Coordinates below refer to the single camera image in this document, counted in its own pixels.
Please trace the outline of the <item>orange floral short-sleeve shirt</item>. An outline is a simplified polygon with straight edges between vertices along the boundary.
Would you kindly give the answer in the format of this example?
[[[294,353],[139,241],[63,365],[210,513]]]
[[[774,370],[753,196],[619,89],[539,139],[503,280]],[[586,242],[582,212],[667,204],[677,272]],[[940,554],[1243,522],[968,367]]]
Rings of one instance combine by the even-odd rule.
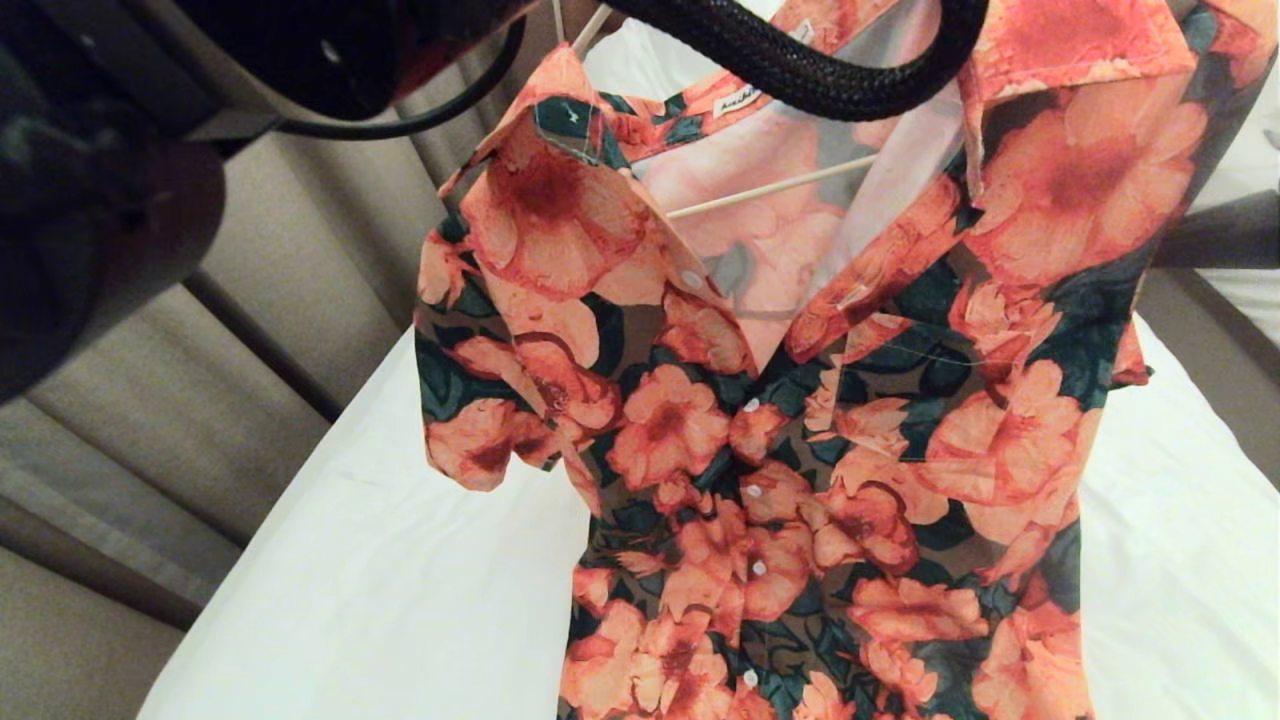
[[[451,179],[415,329],[430,465],[563,468],[591,514],[556,720],[1094,720],[1078,487],[1276,5],[989,0],[955,83],[856,124],[550,53]]]

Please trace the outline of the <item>cream wire clothes hanger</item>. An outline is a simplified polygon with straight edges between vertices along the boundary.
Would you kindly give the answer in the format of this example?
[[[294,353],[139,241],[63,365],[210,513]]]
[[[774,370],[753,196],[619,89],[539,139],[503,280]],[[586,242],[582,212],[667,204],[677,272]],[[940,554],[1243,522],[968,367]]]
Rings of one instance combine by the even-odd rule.
[[[572,50],[580,56],[586,53],[593,45],[594,38],[602,32],[603,26],[608,22],[613,10],[599,0],[596,10],[590,15],[590,18],[582,24],[579,35],[571,44]],[[864,158],[856,158],[850,161],[845,161],[837,165],[826,167],[819,170],[804,176],[795,176],[786,179],[780,179],[769,184],[762,184],[750,190],[744,190],[737,193],[731,193],[719,199],[708,200],[705,202],[699,202],[690,205],[687,208],[668,210],[666,215],[671,220],[681,219],[685,217],[692,217],[705,211],[714,211],[721,208],[728,208],[736,204],[753,201],[755,199],[765,197],[772,193],[786,192],[796,187],[803,187],[805,184],[813,184],[828,178],[835,178],[837,176],[844,176],[852,173],[855,170],[865,169],[872,167],[878,158],[877,152],[869,154]]]

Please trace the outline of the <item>white sheeted bed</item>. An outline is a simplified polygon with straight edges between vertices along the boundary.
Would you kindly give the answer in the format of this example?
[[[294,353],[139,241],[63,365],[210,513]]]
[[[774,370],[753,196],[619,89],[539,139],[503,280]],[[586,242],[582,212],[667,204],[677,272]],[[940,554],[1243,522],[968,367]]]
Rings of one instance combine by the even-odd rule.
[[[1215,209],[1247,195],[1280,188],[1280,150],[1270,143],[1272,137],[1280,138],[1280,63],[1265,77],[1260,96],[1190,210]],[[1197,273],[1280,348],[1280,269]]]
[[[1280,720],[1280,493],[1138,322],[1082,488],[1100,720]],[[137,720],[552,720],[588,512],[562,471],[428,468],[404,334],[270,511]]]

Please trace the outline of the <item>beige curtain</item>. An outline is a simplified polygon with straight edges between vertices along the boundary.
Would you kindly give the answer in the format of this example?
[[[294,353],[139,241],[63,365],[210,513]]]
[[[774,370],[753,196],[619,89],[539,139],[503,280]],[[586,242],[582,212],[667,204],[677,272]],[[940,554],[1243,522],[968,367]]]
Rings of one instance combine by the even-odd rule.
[[[251,143],[192,284],[0,404],[0,720],[136,720],[410,325],[436,187],[526,74],[411,138]]]

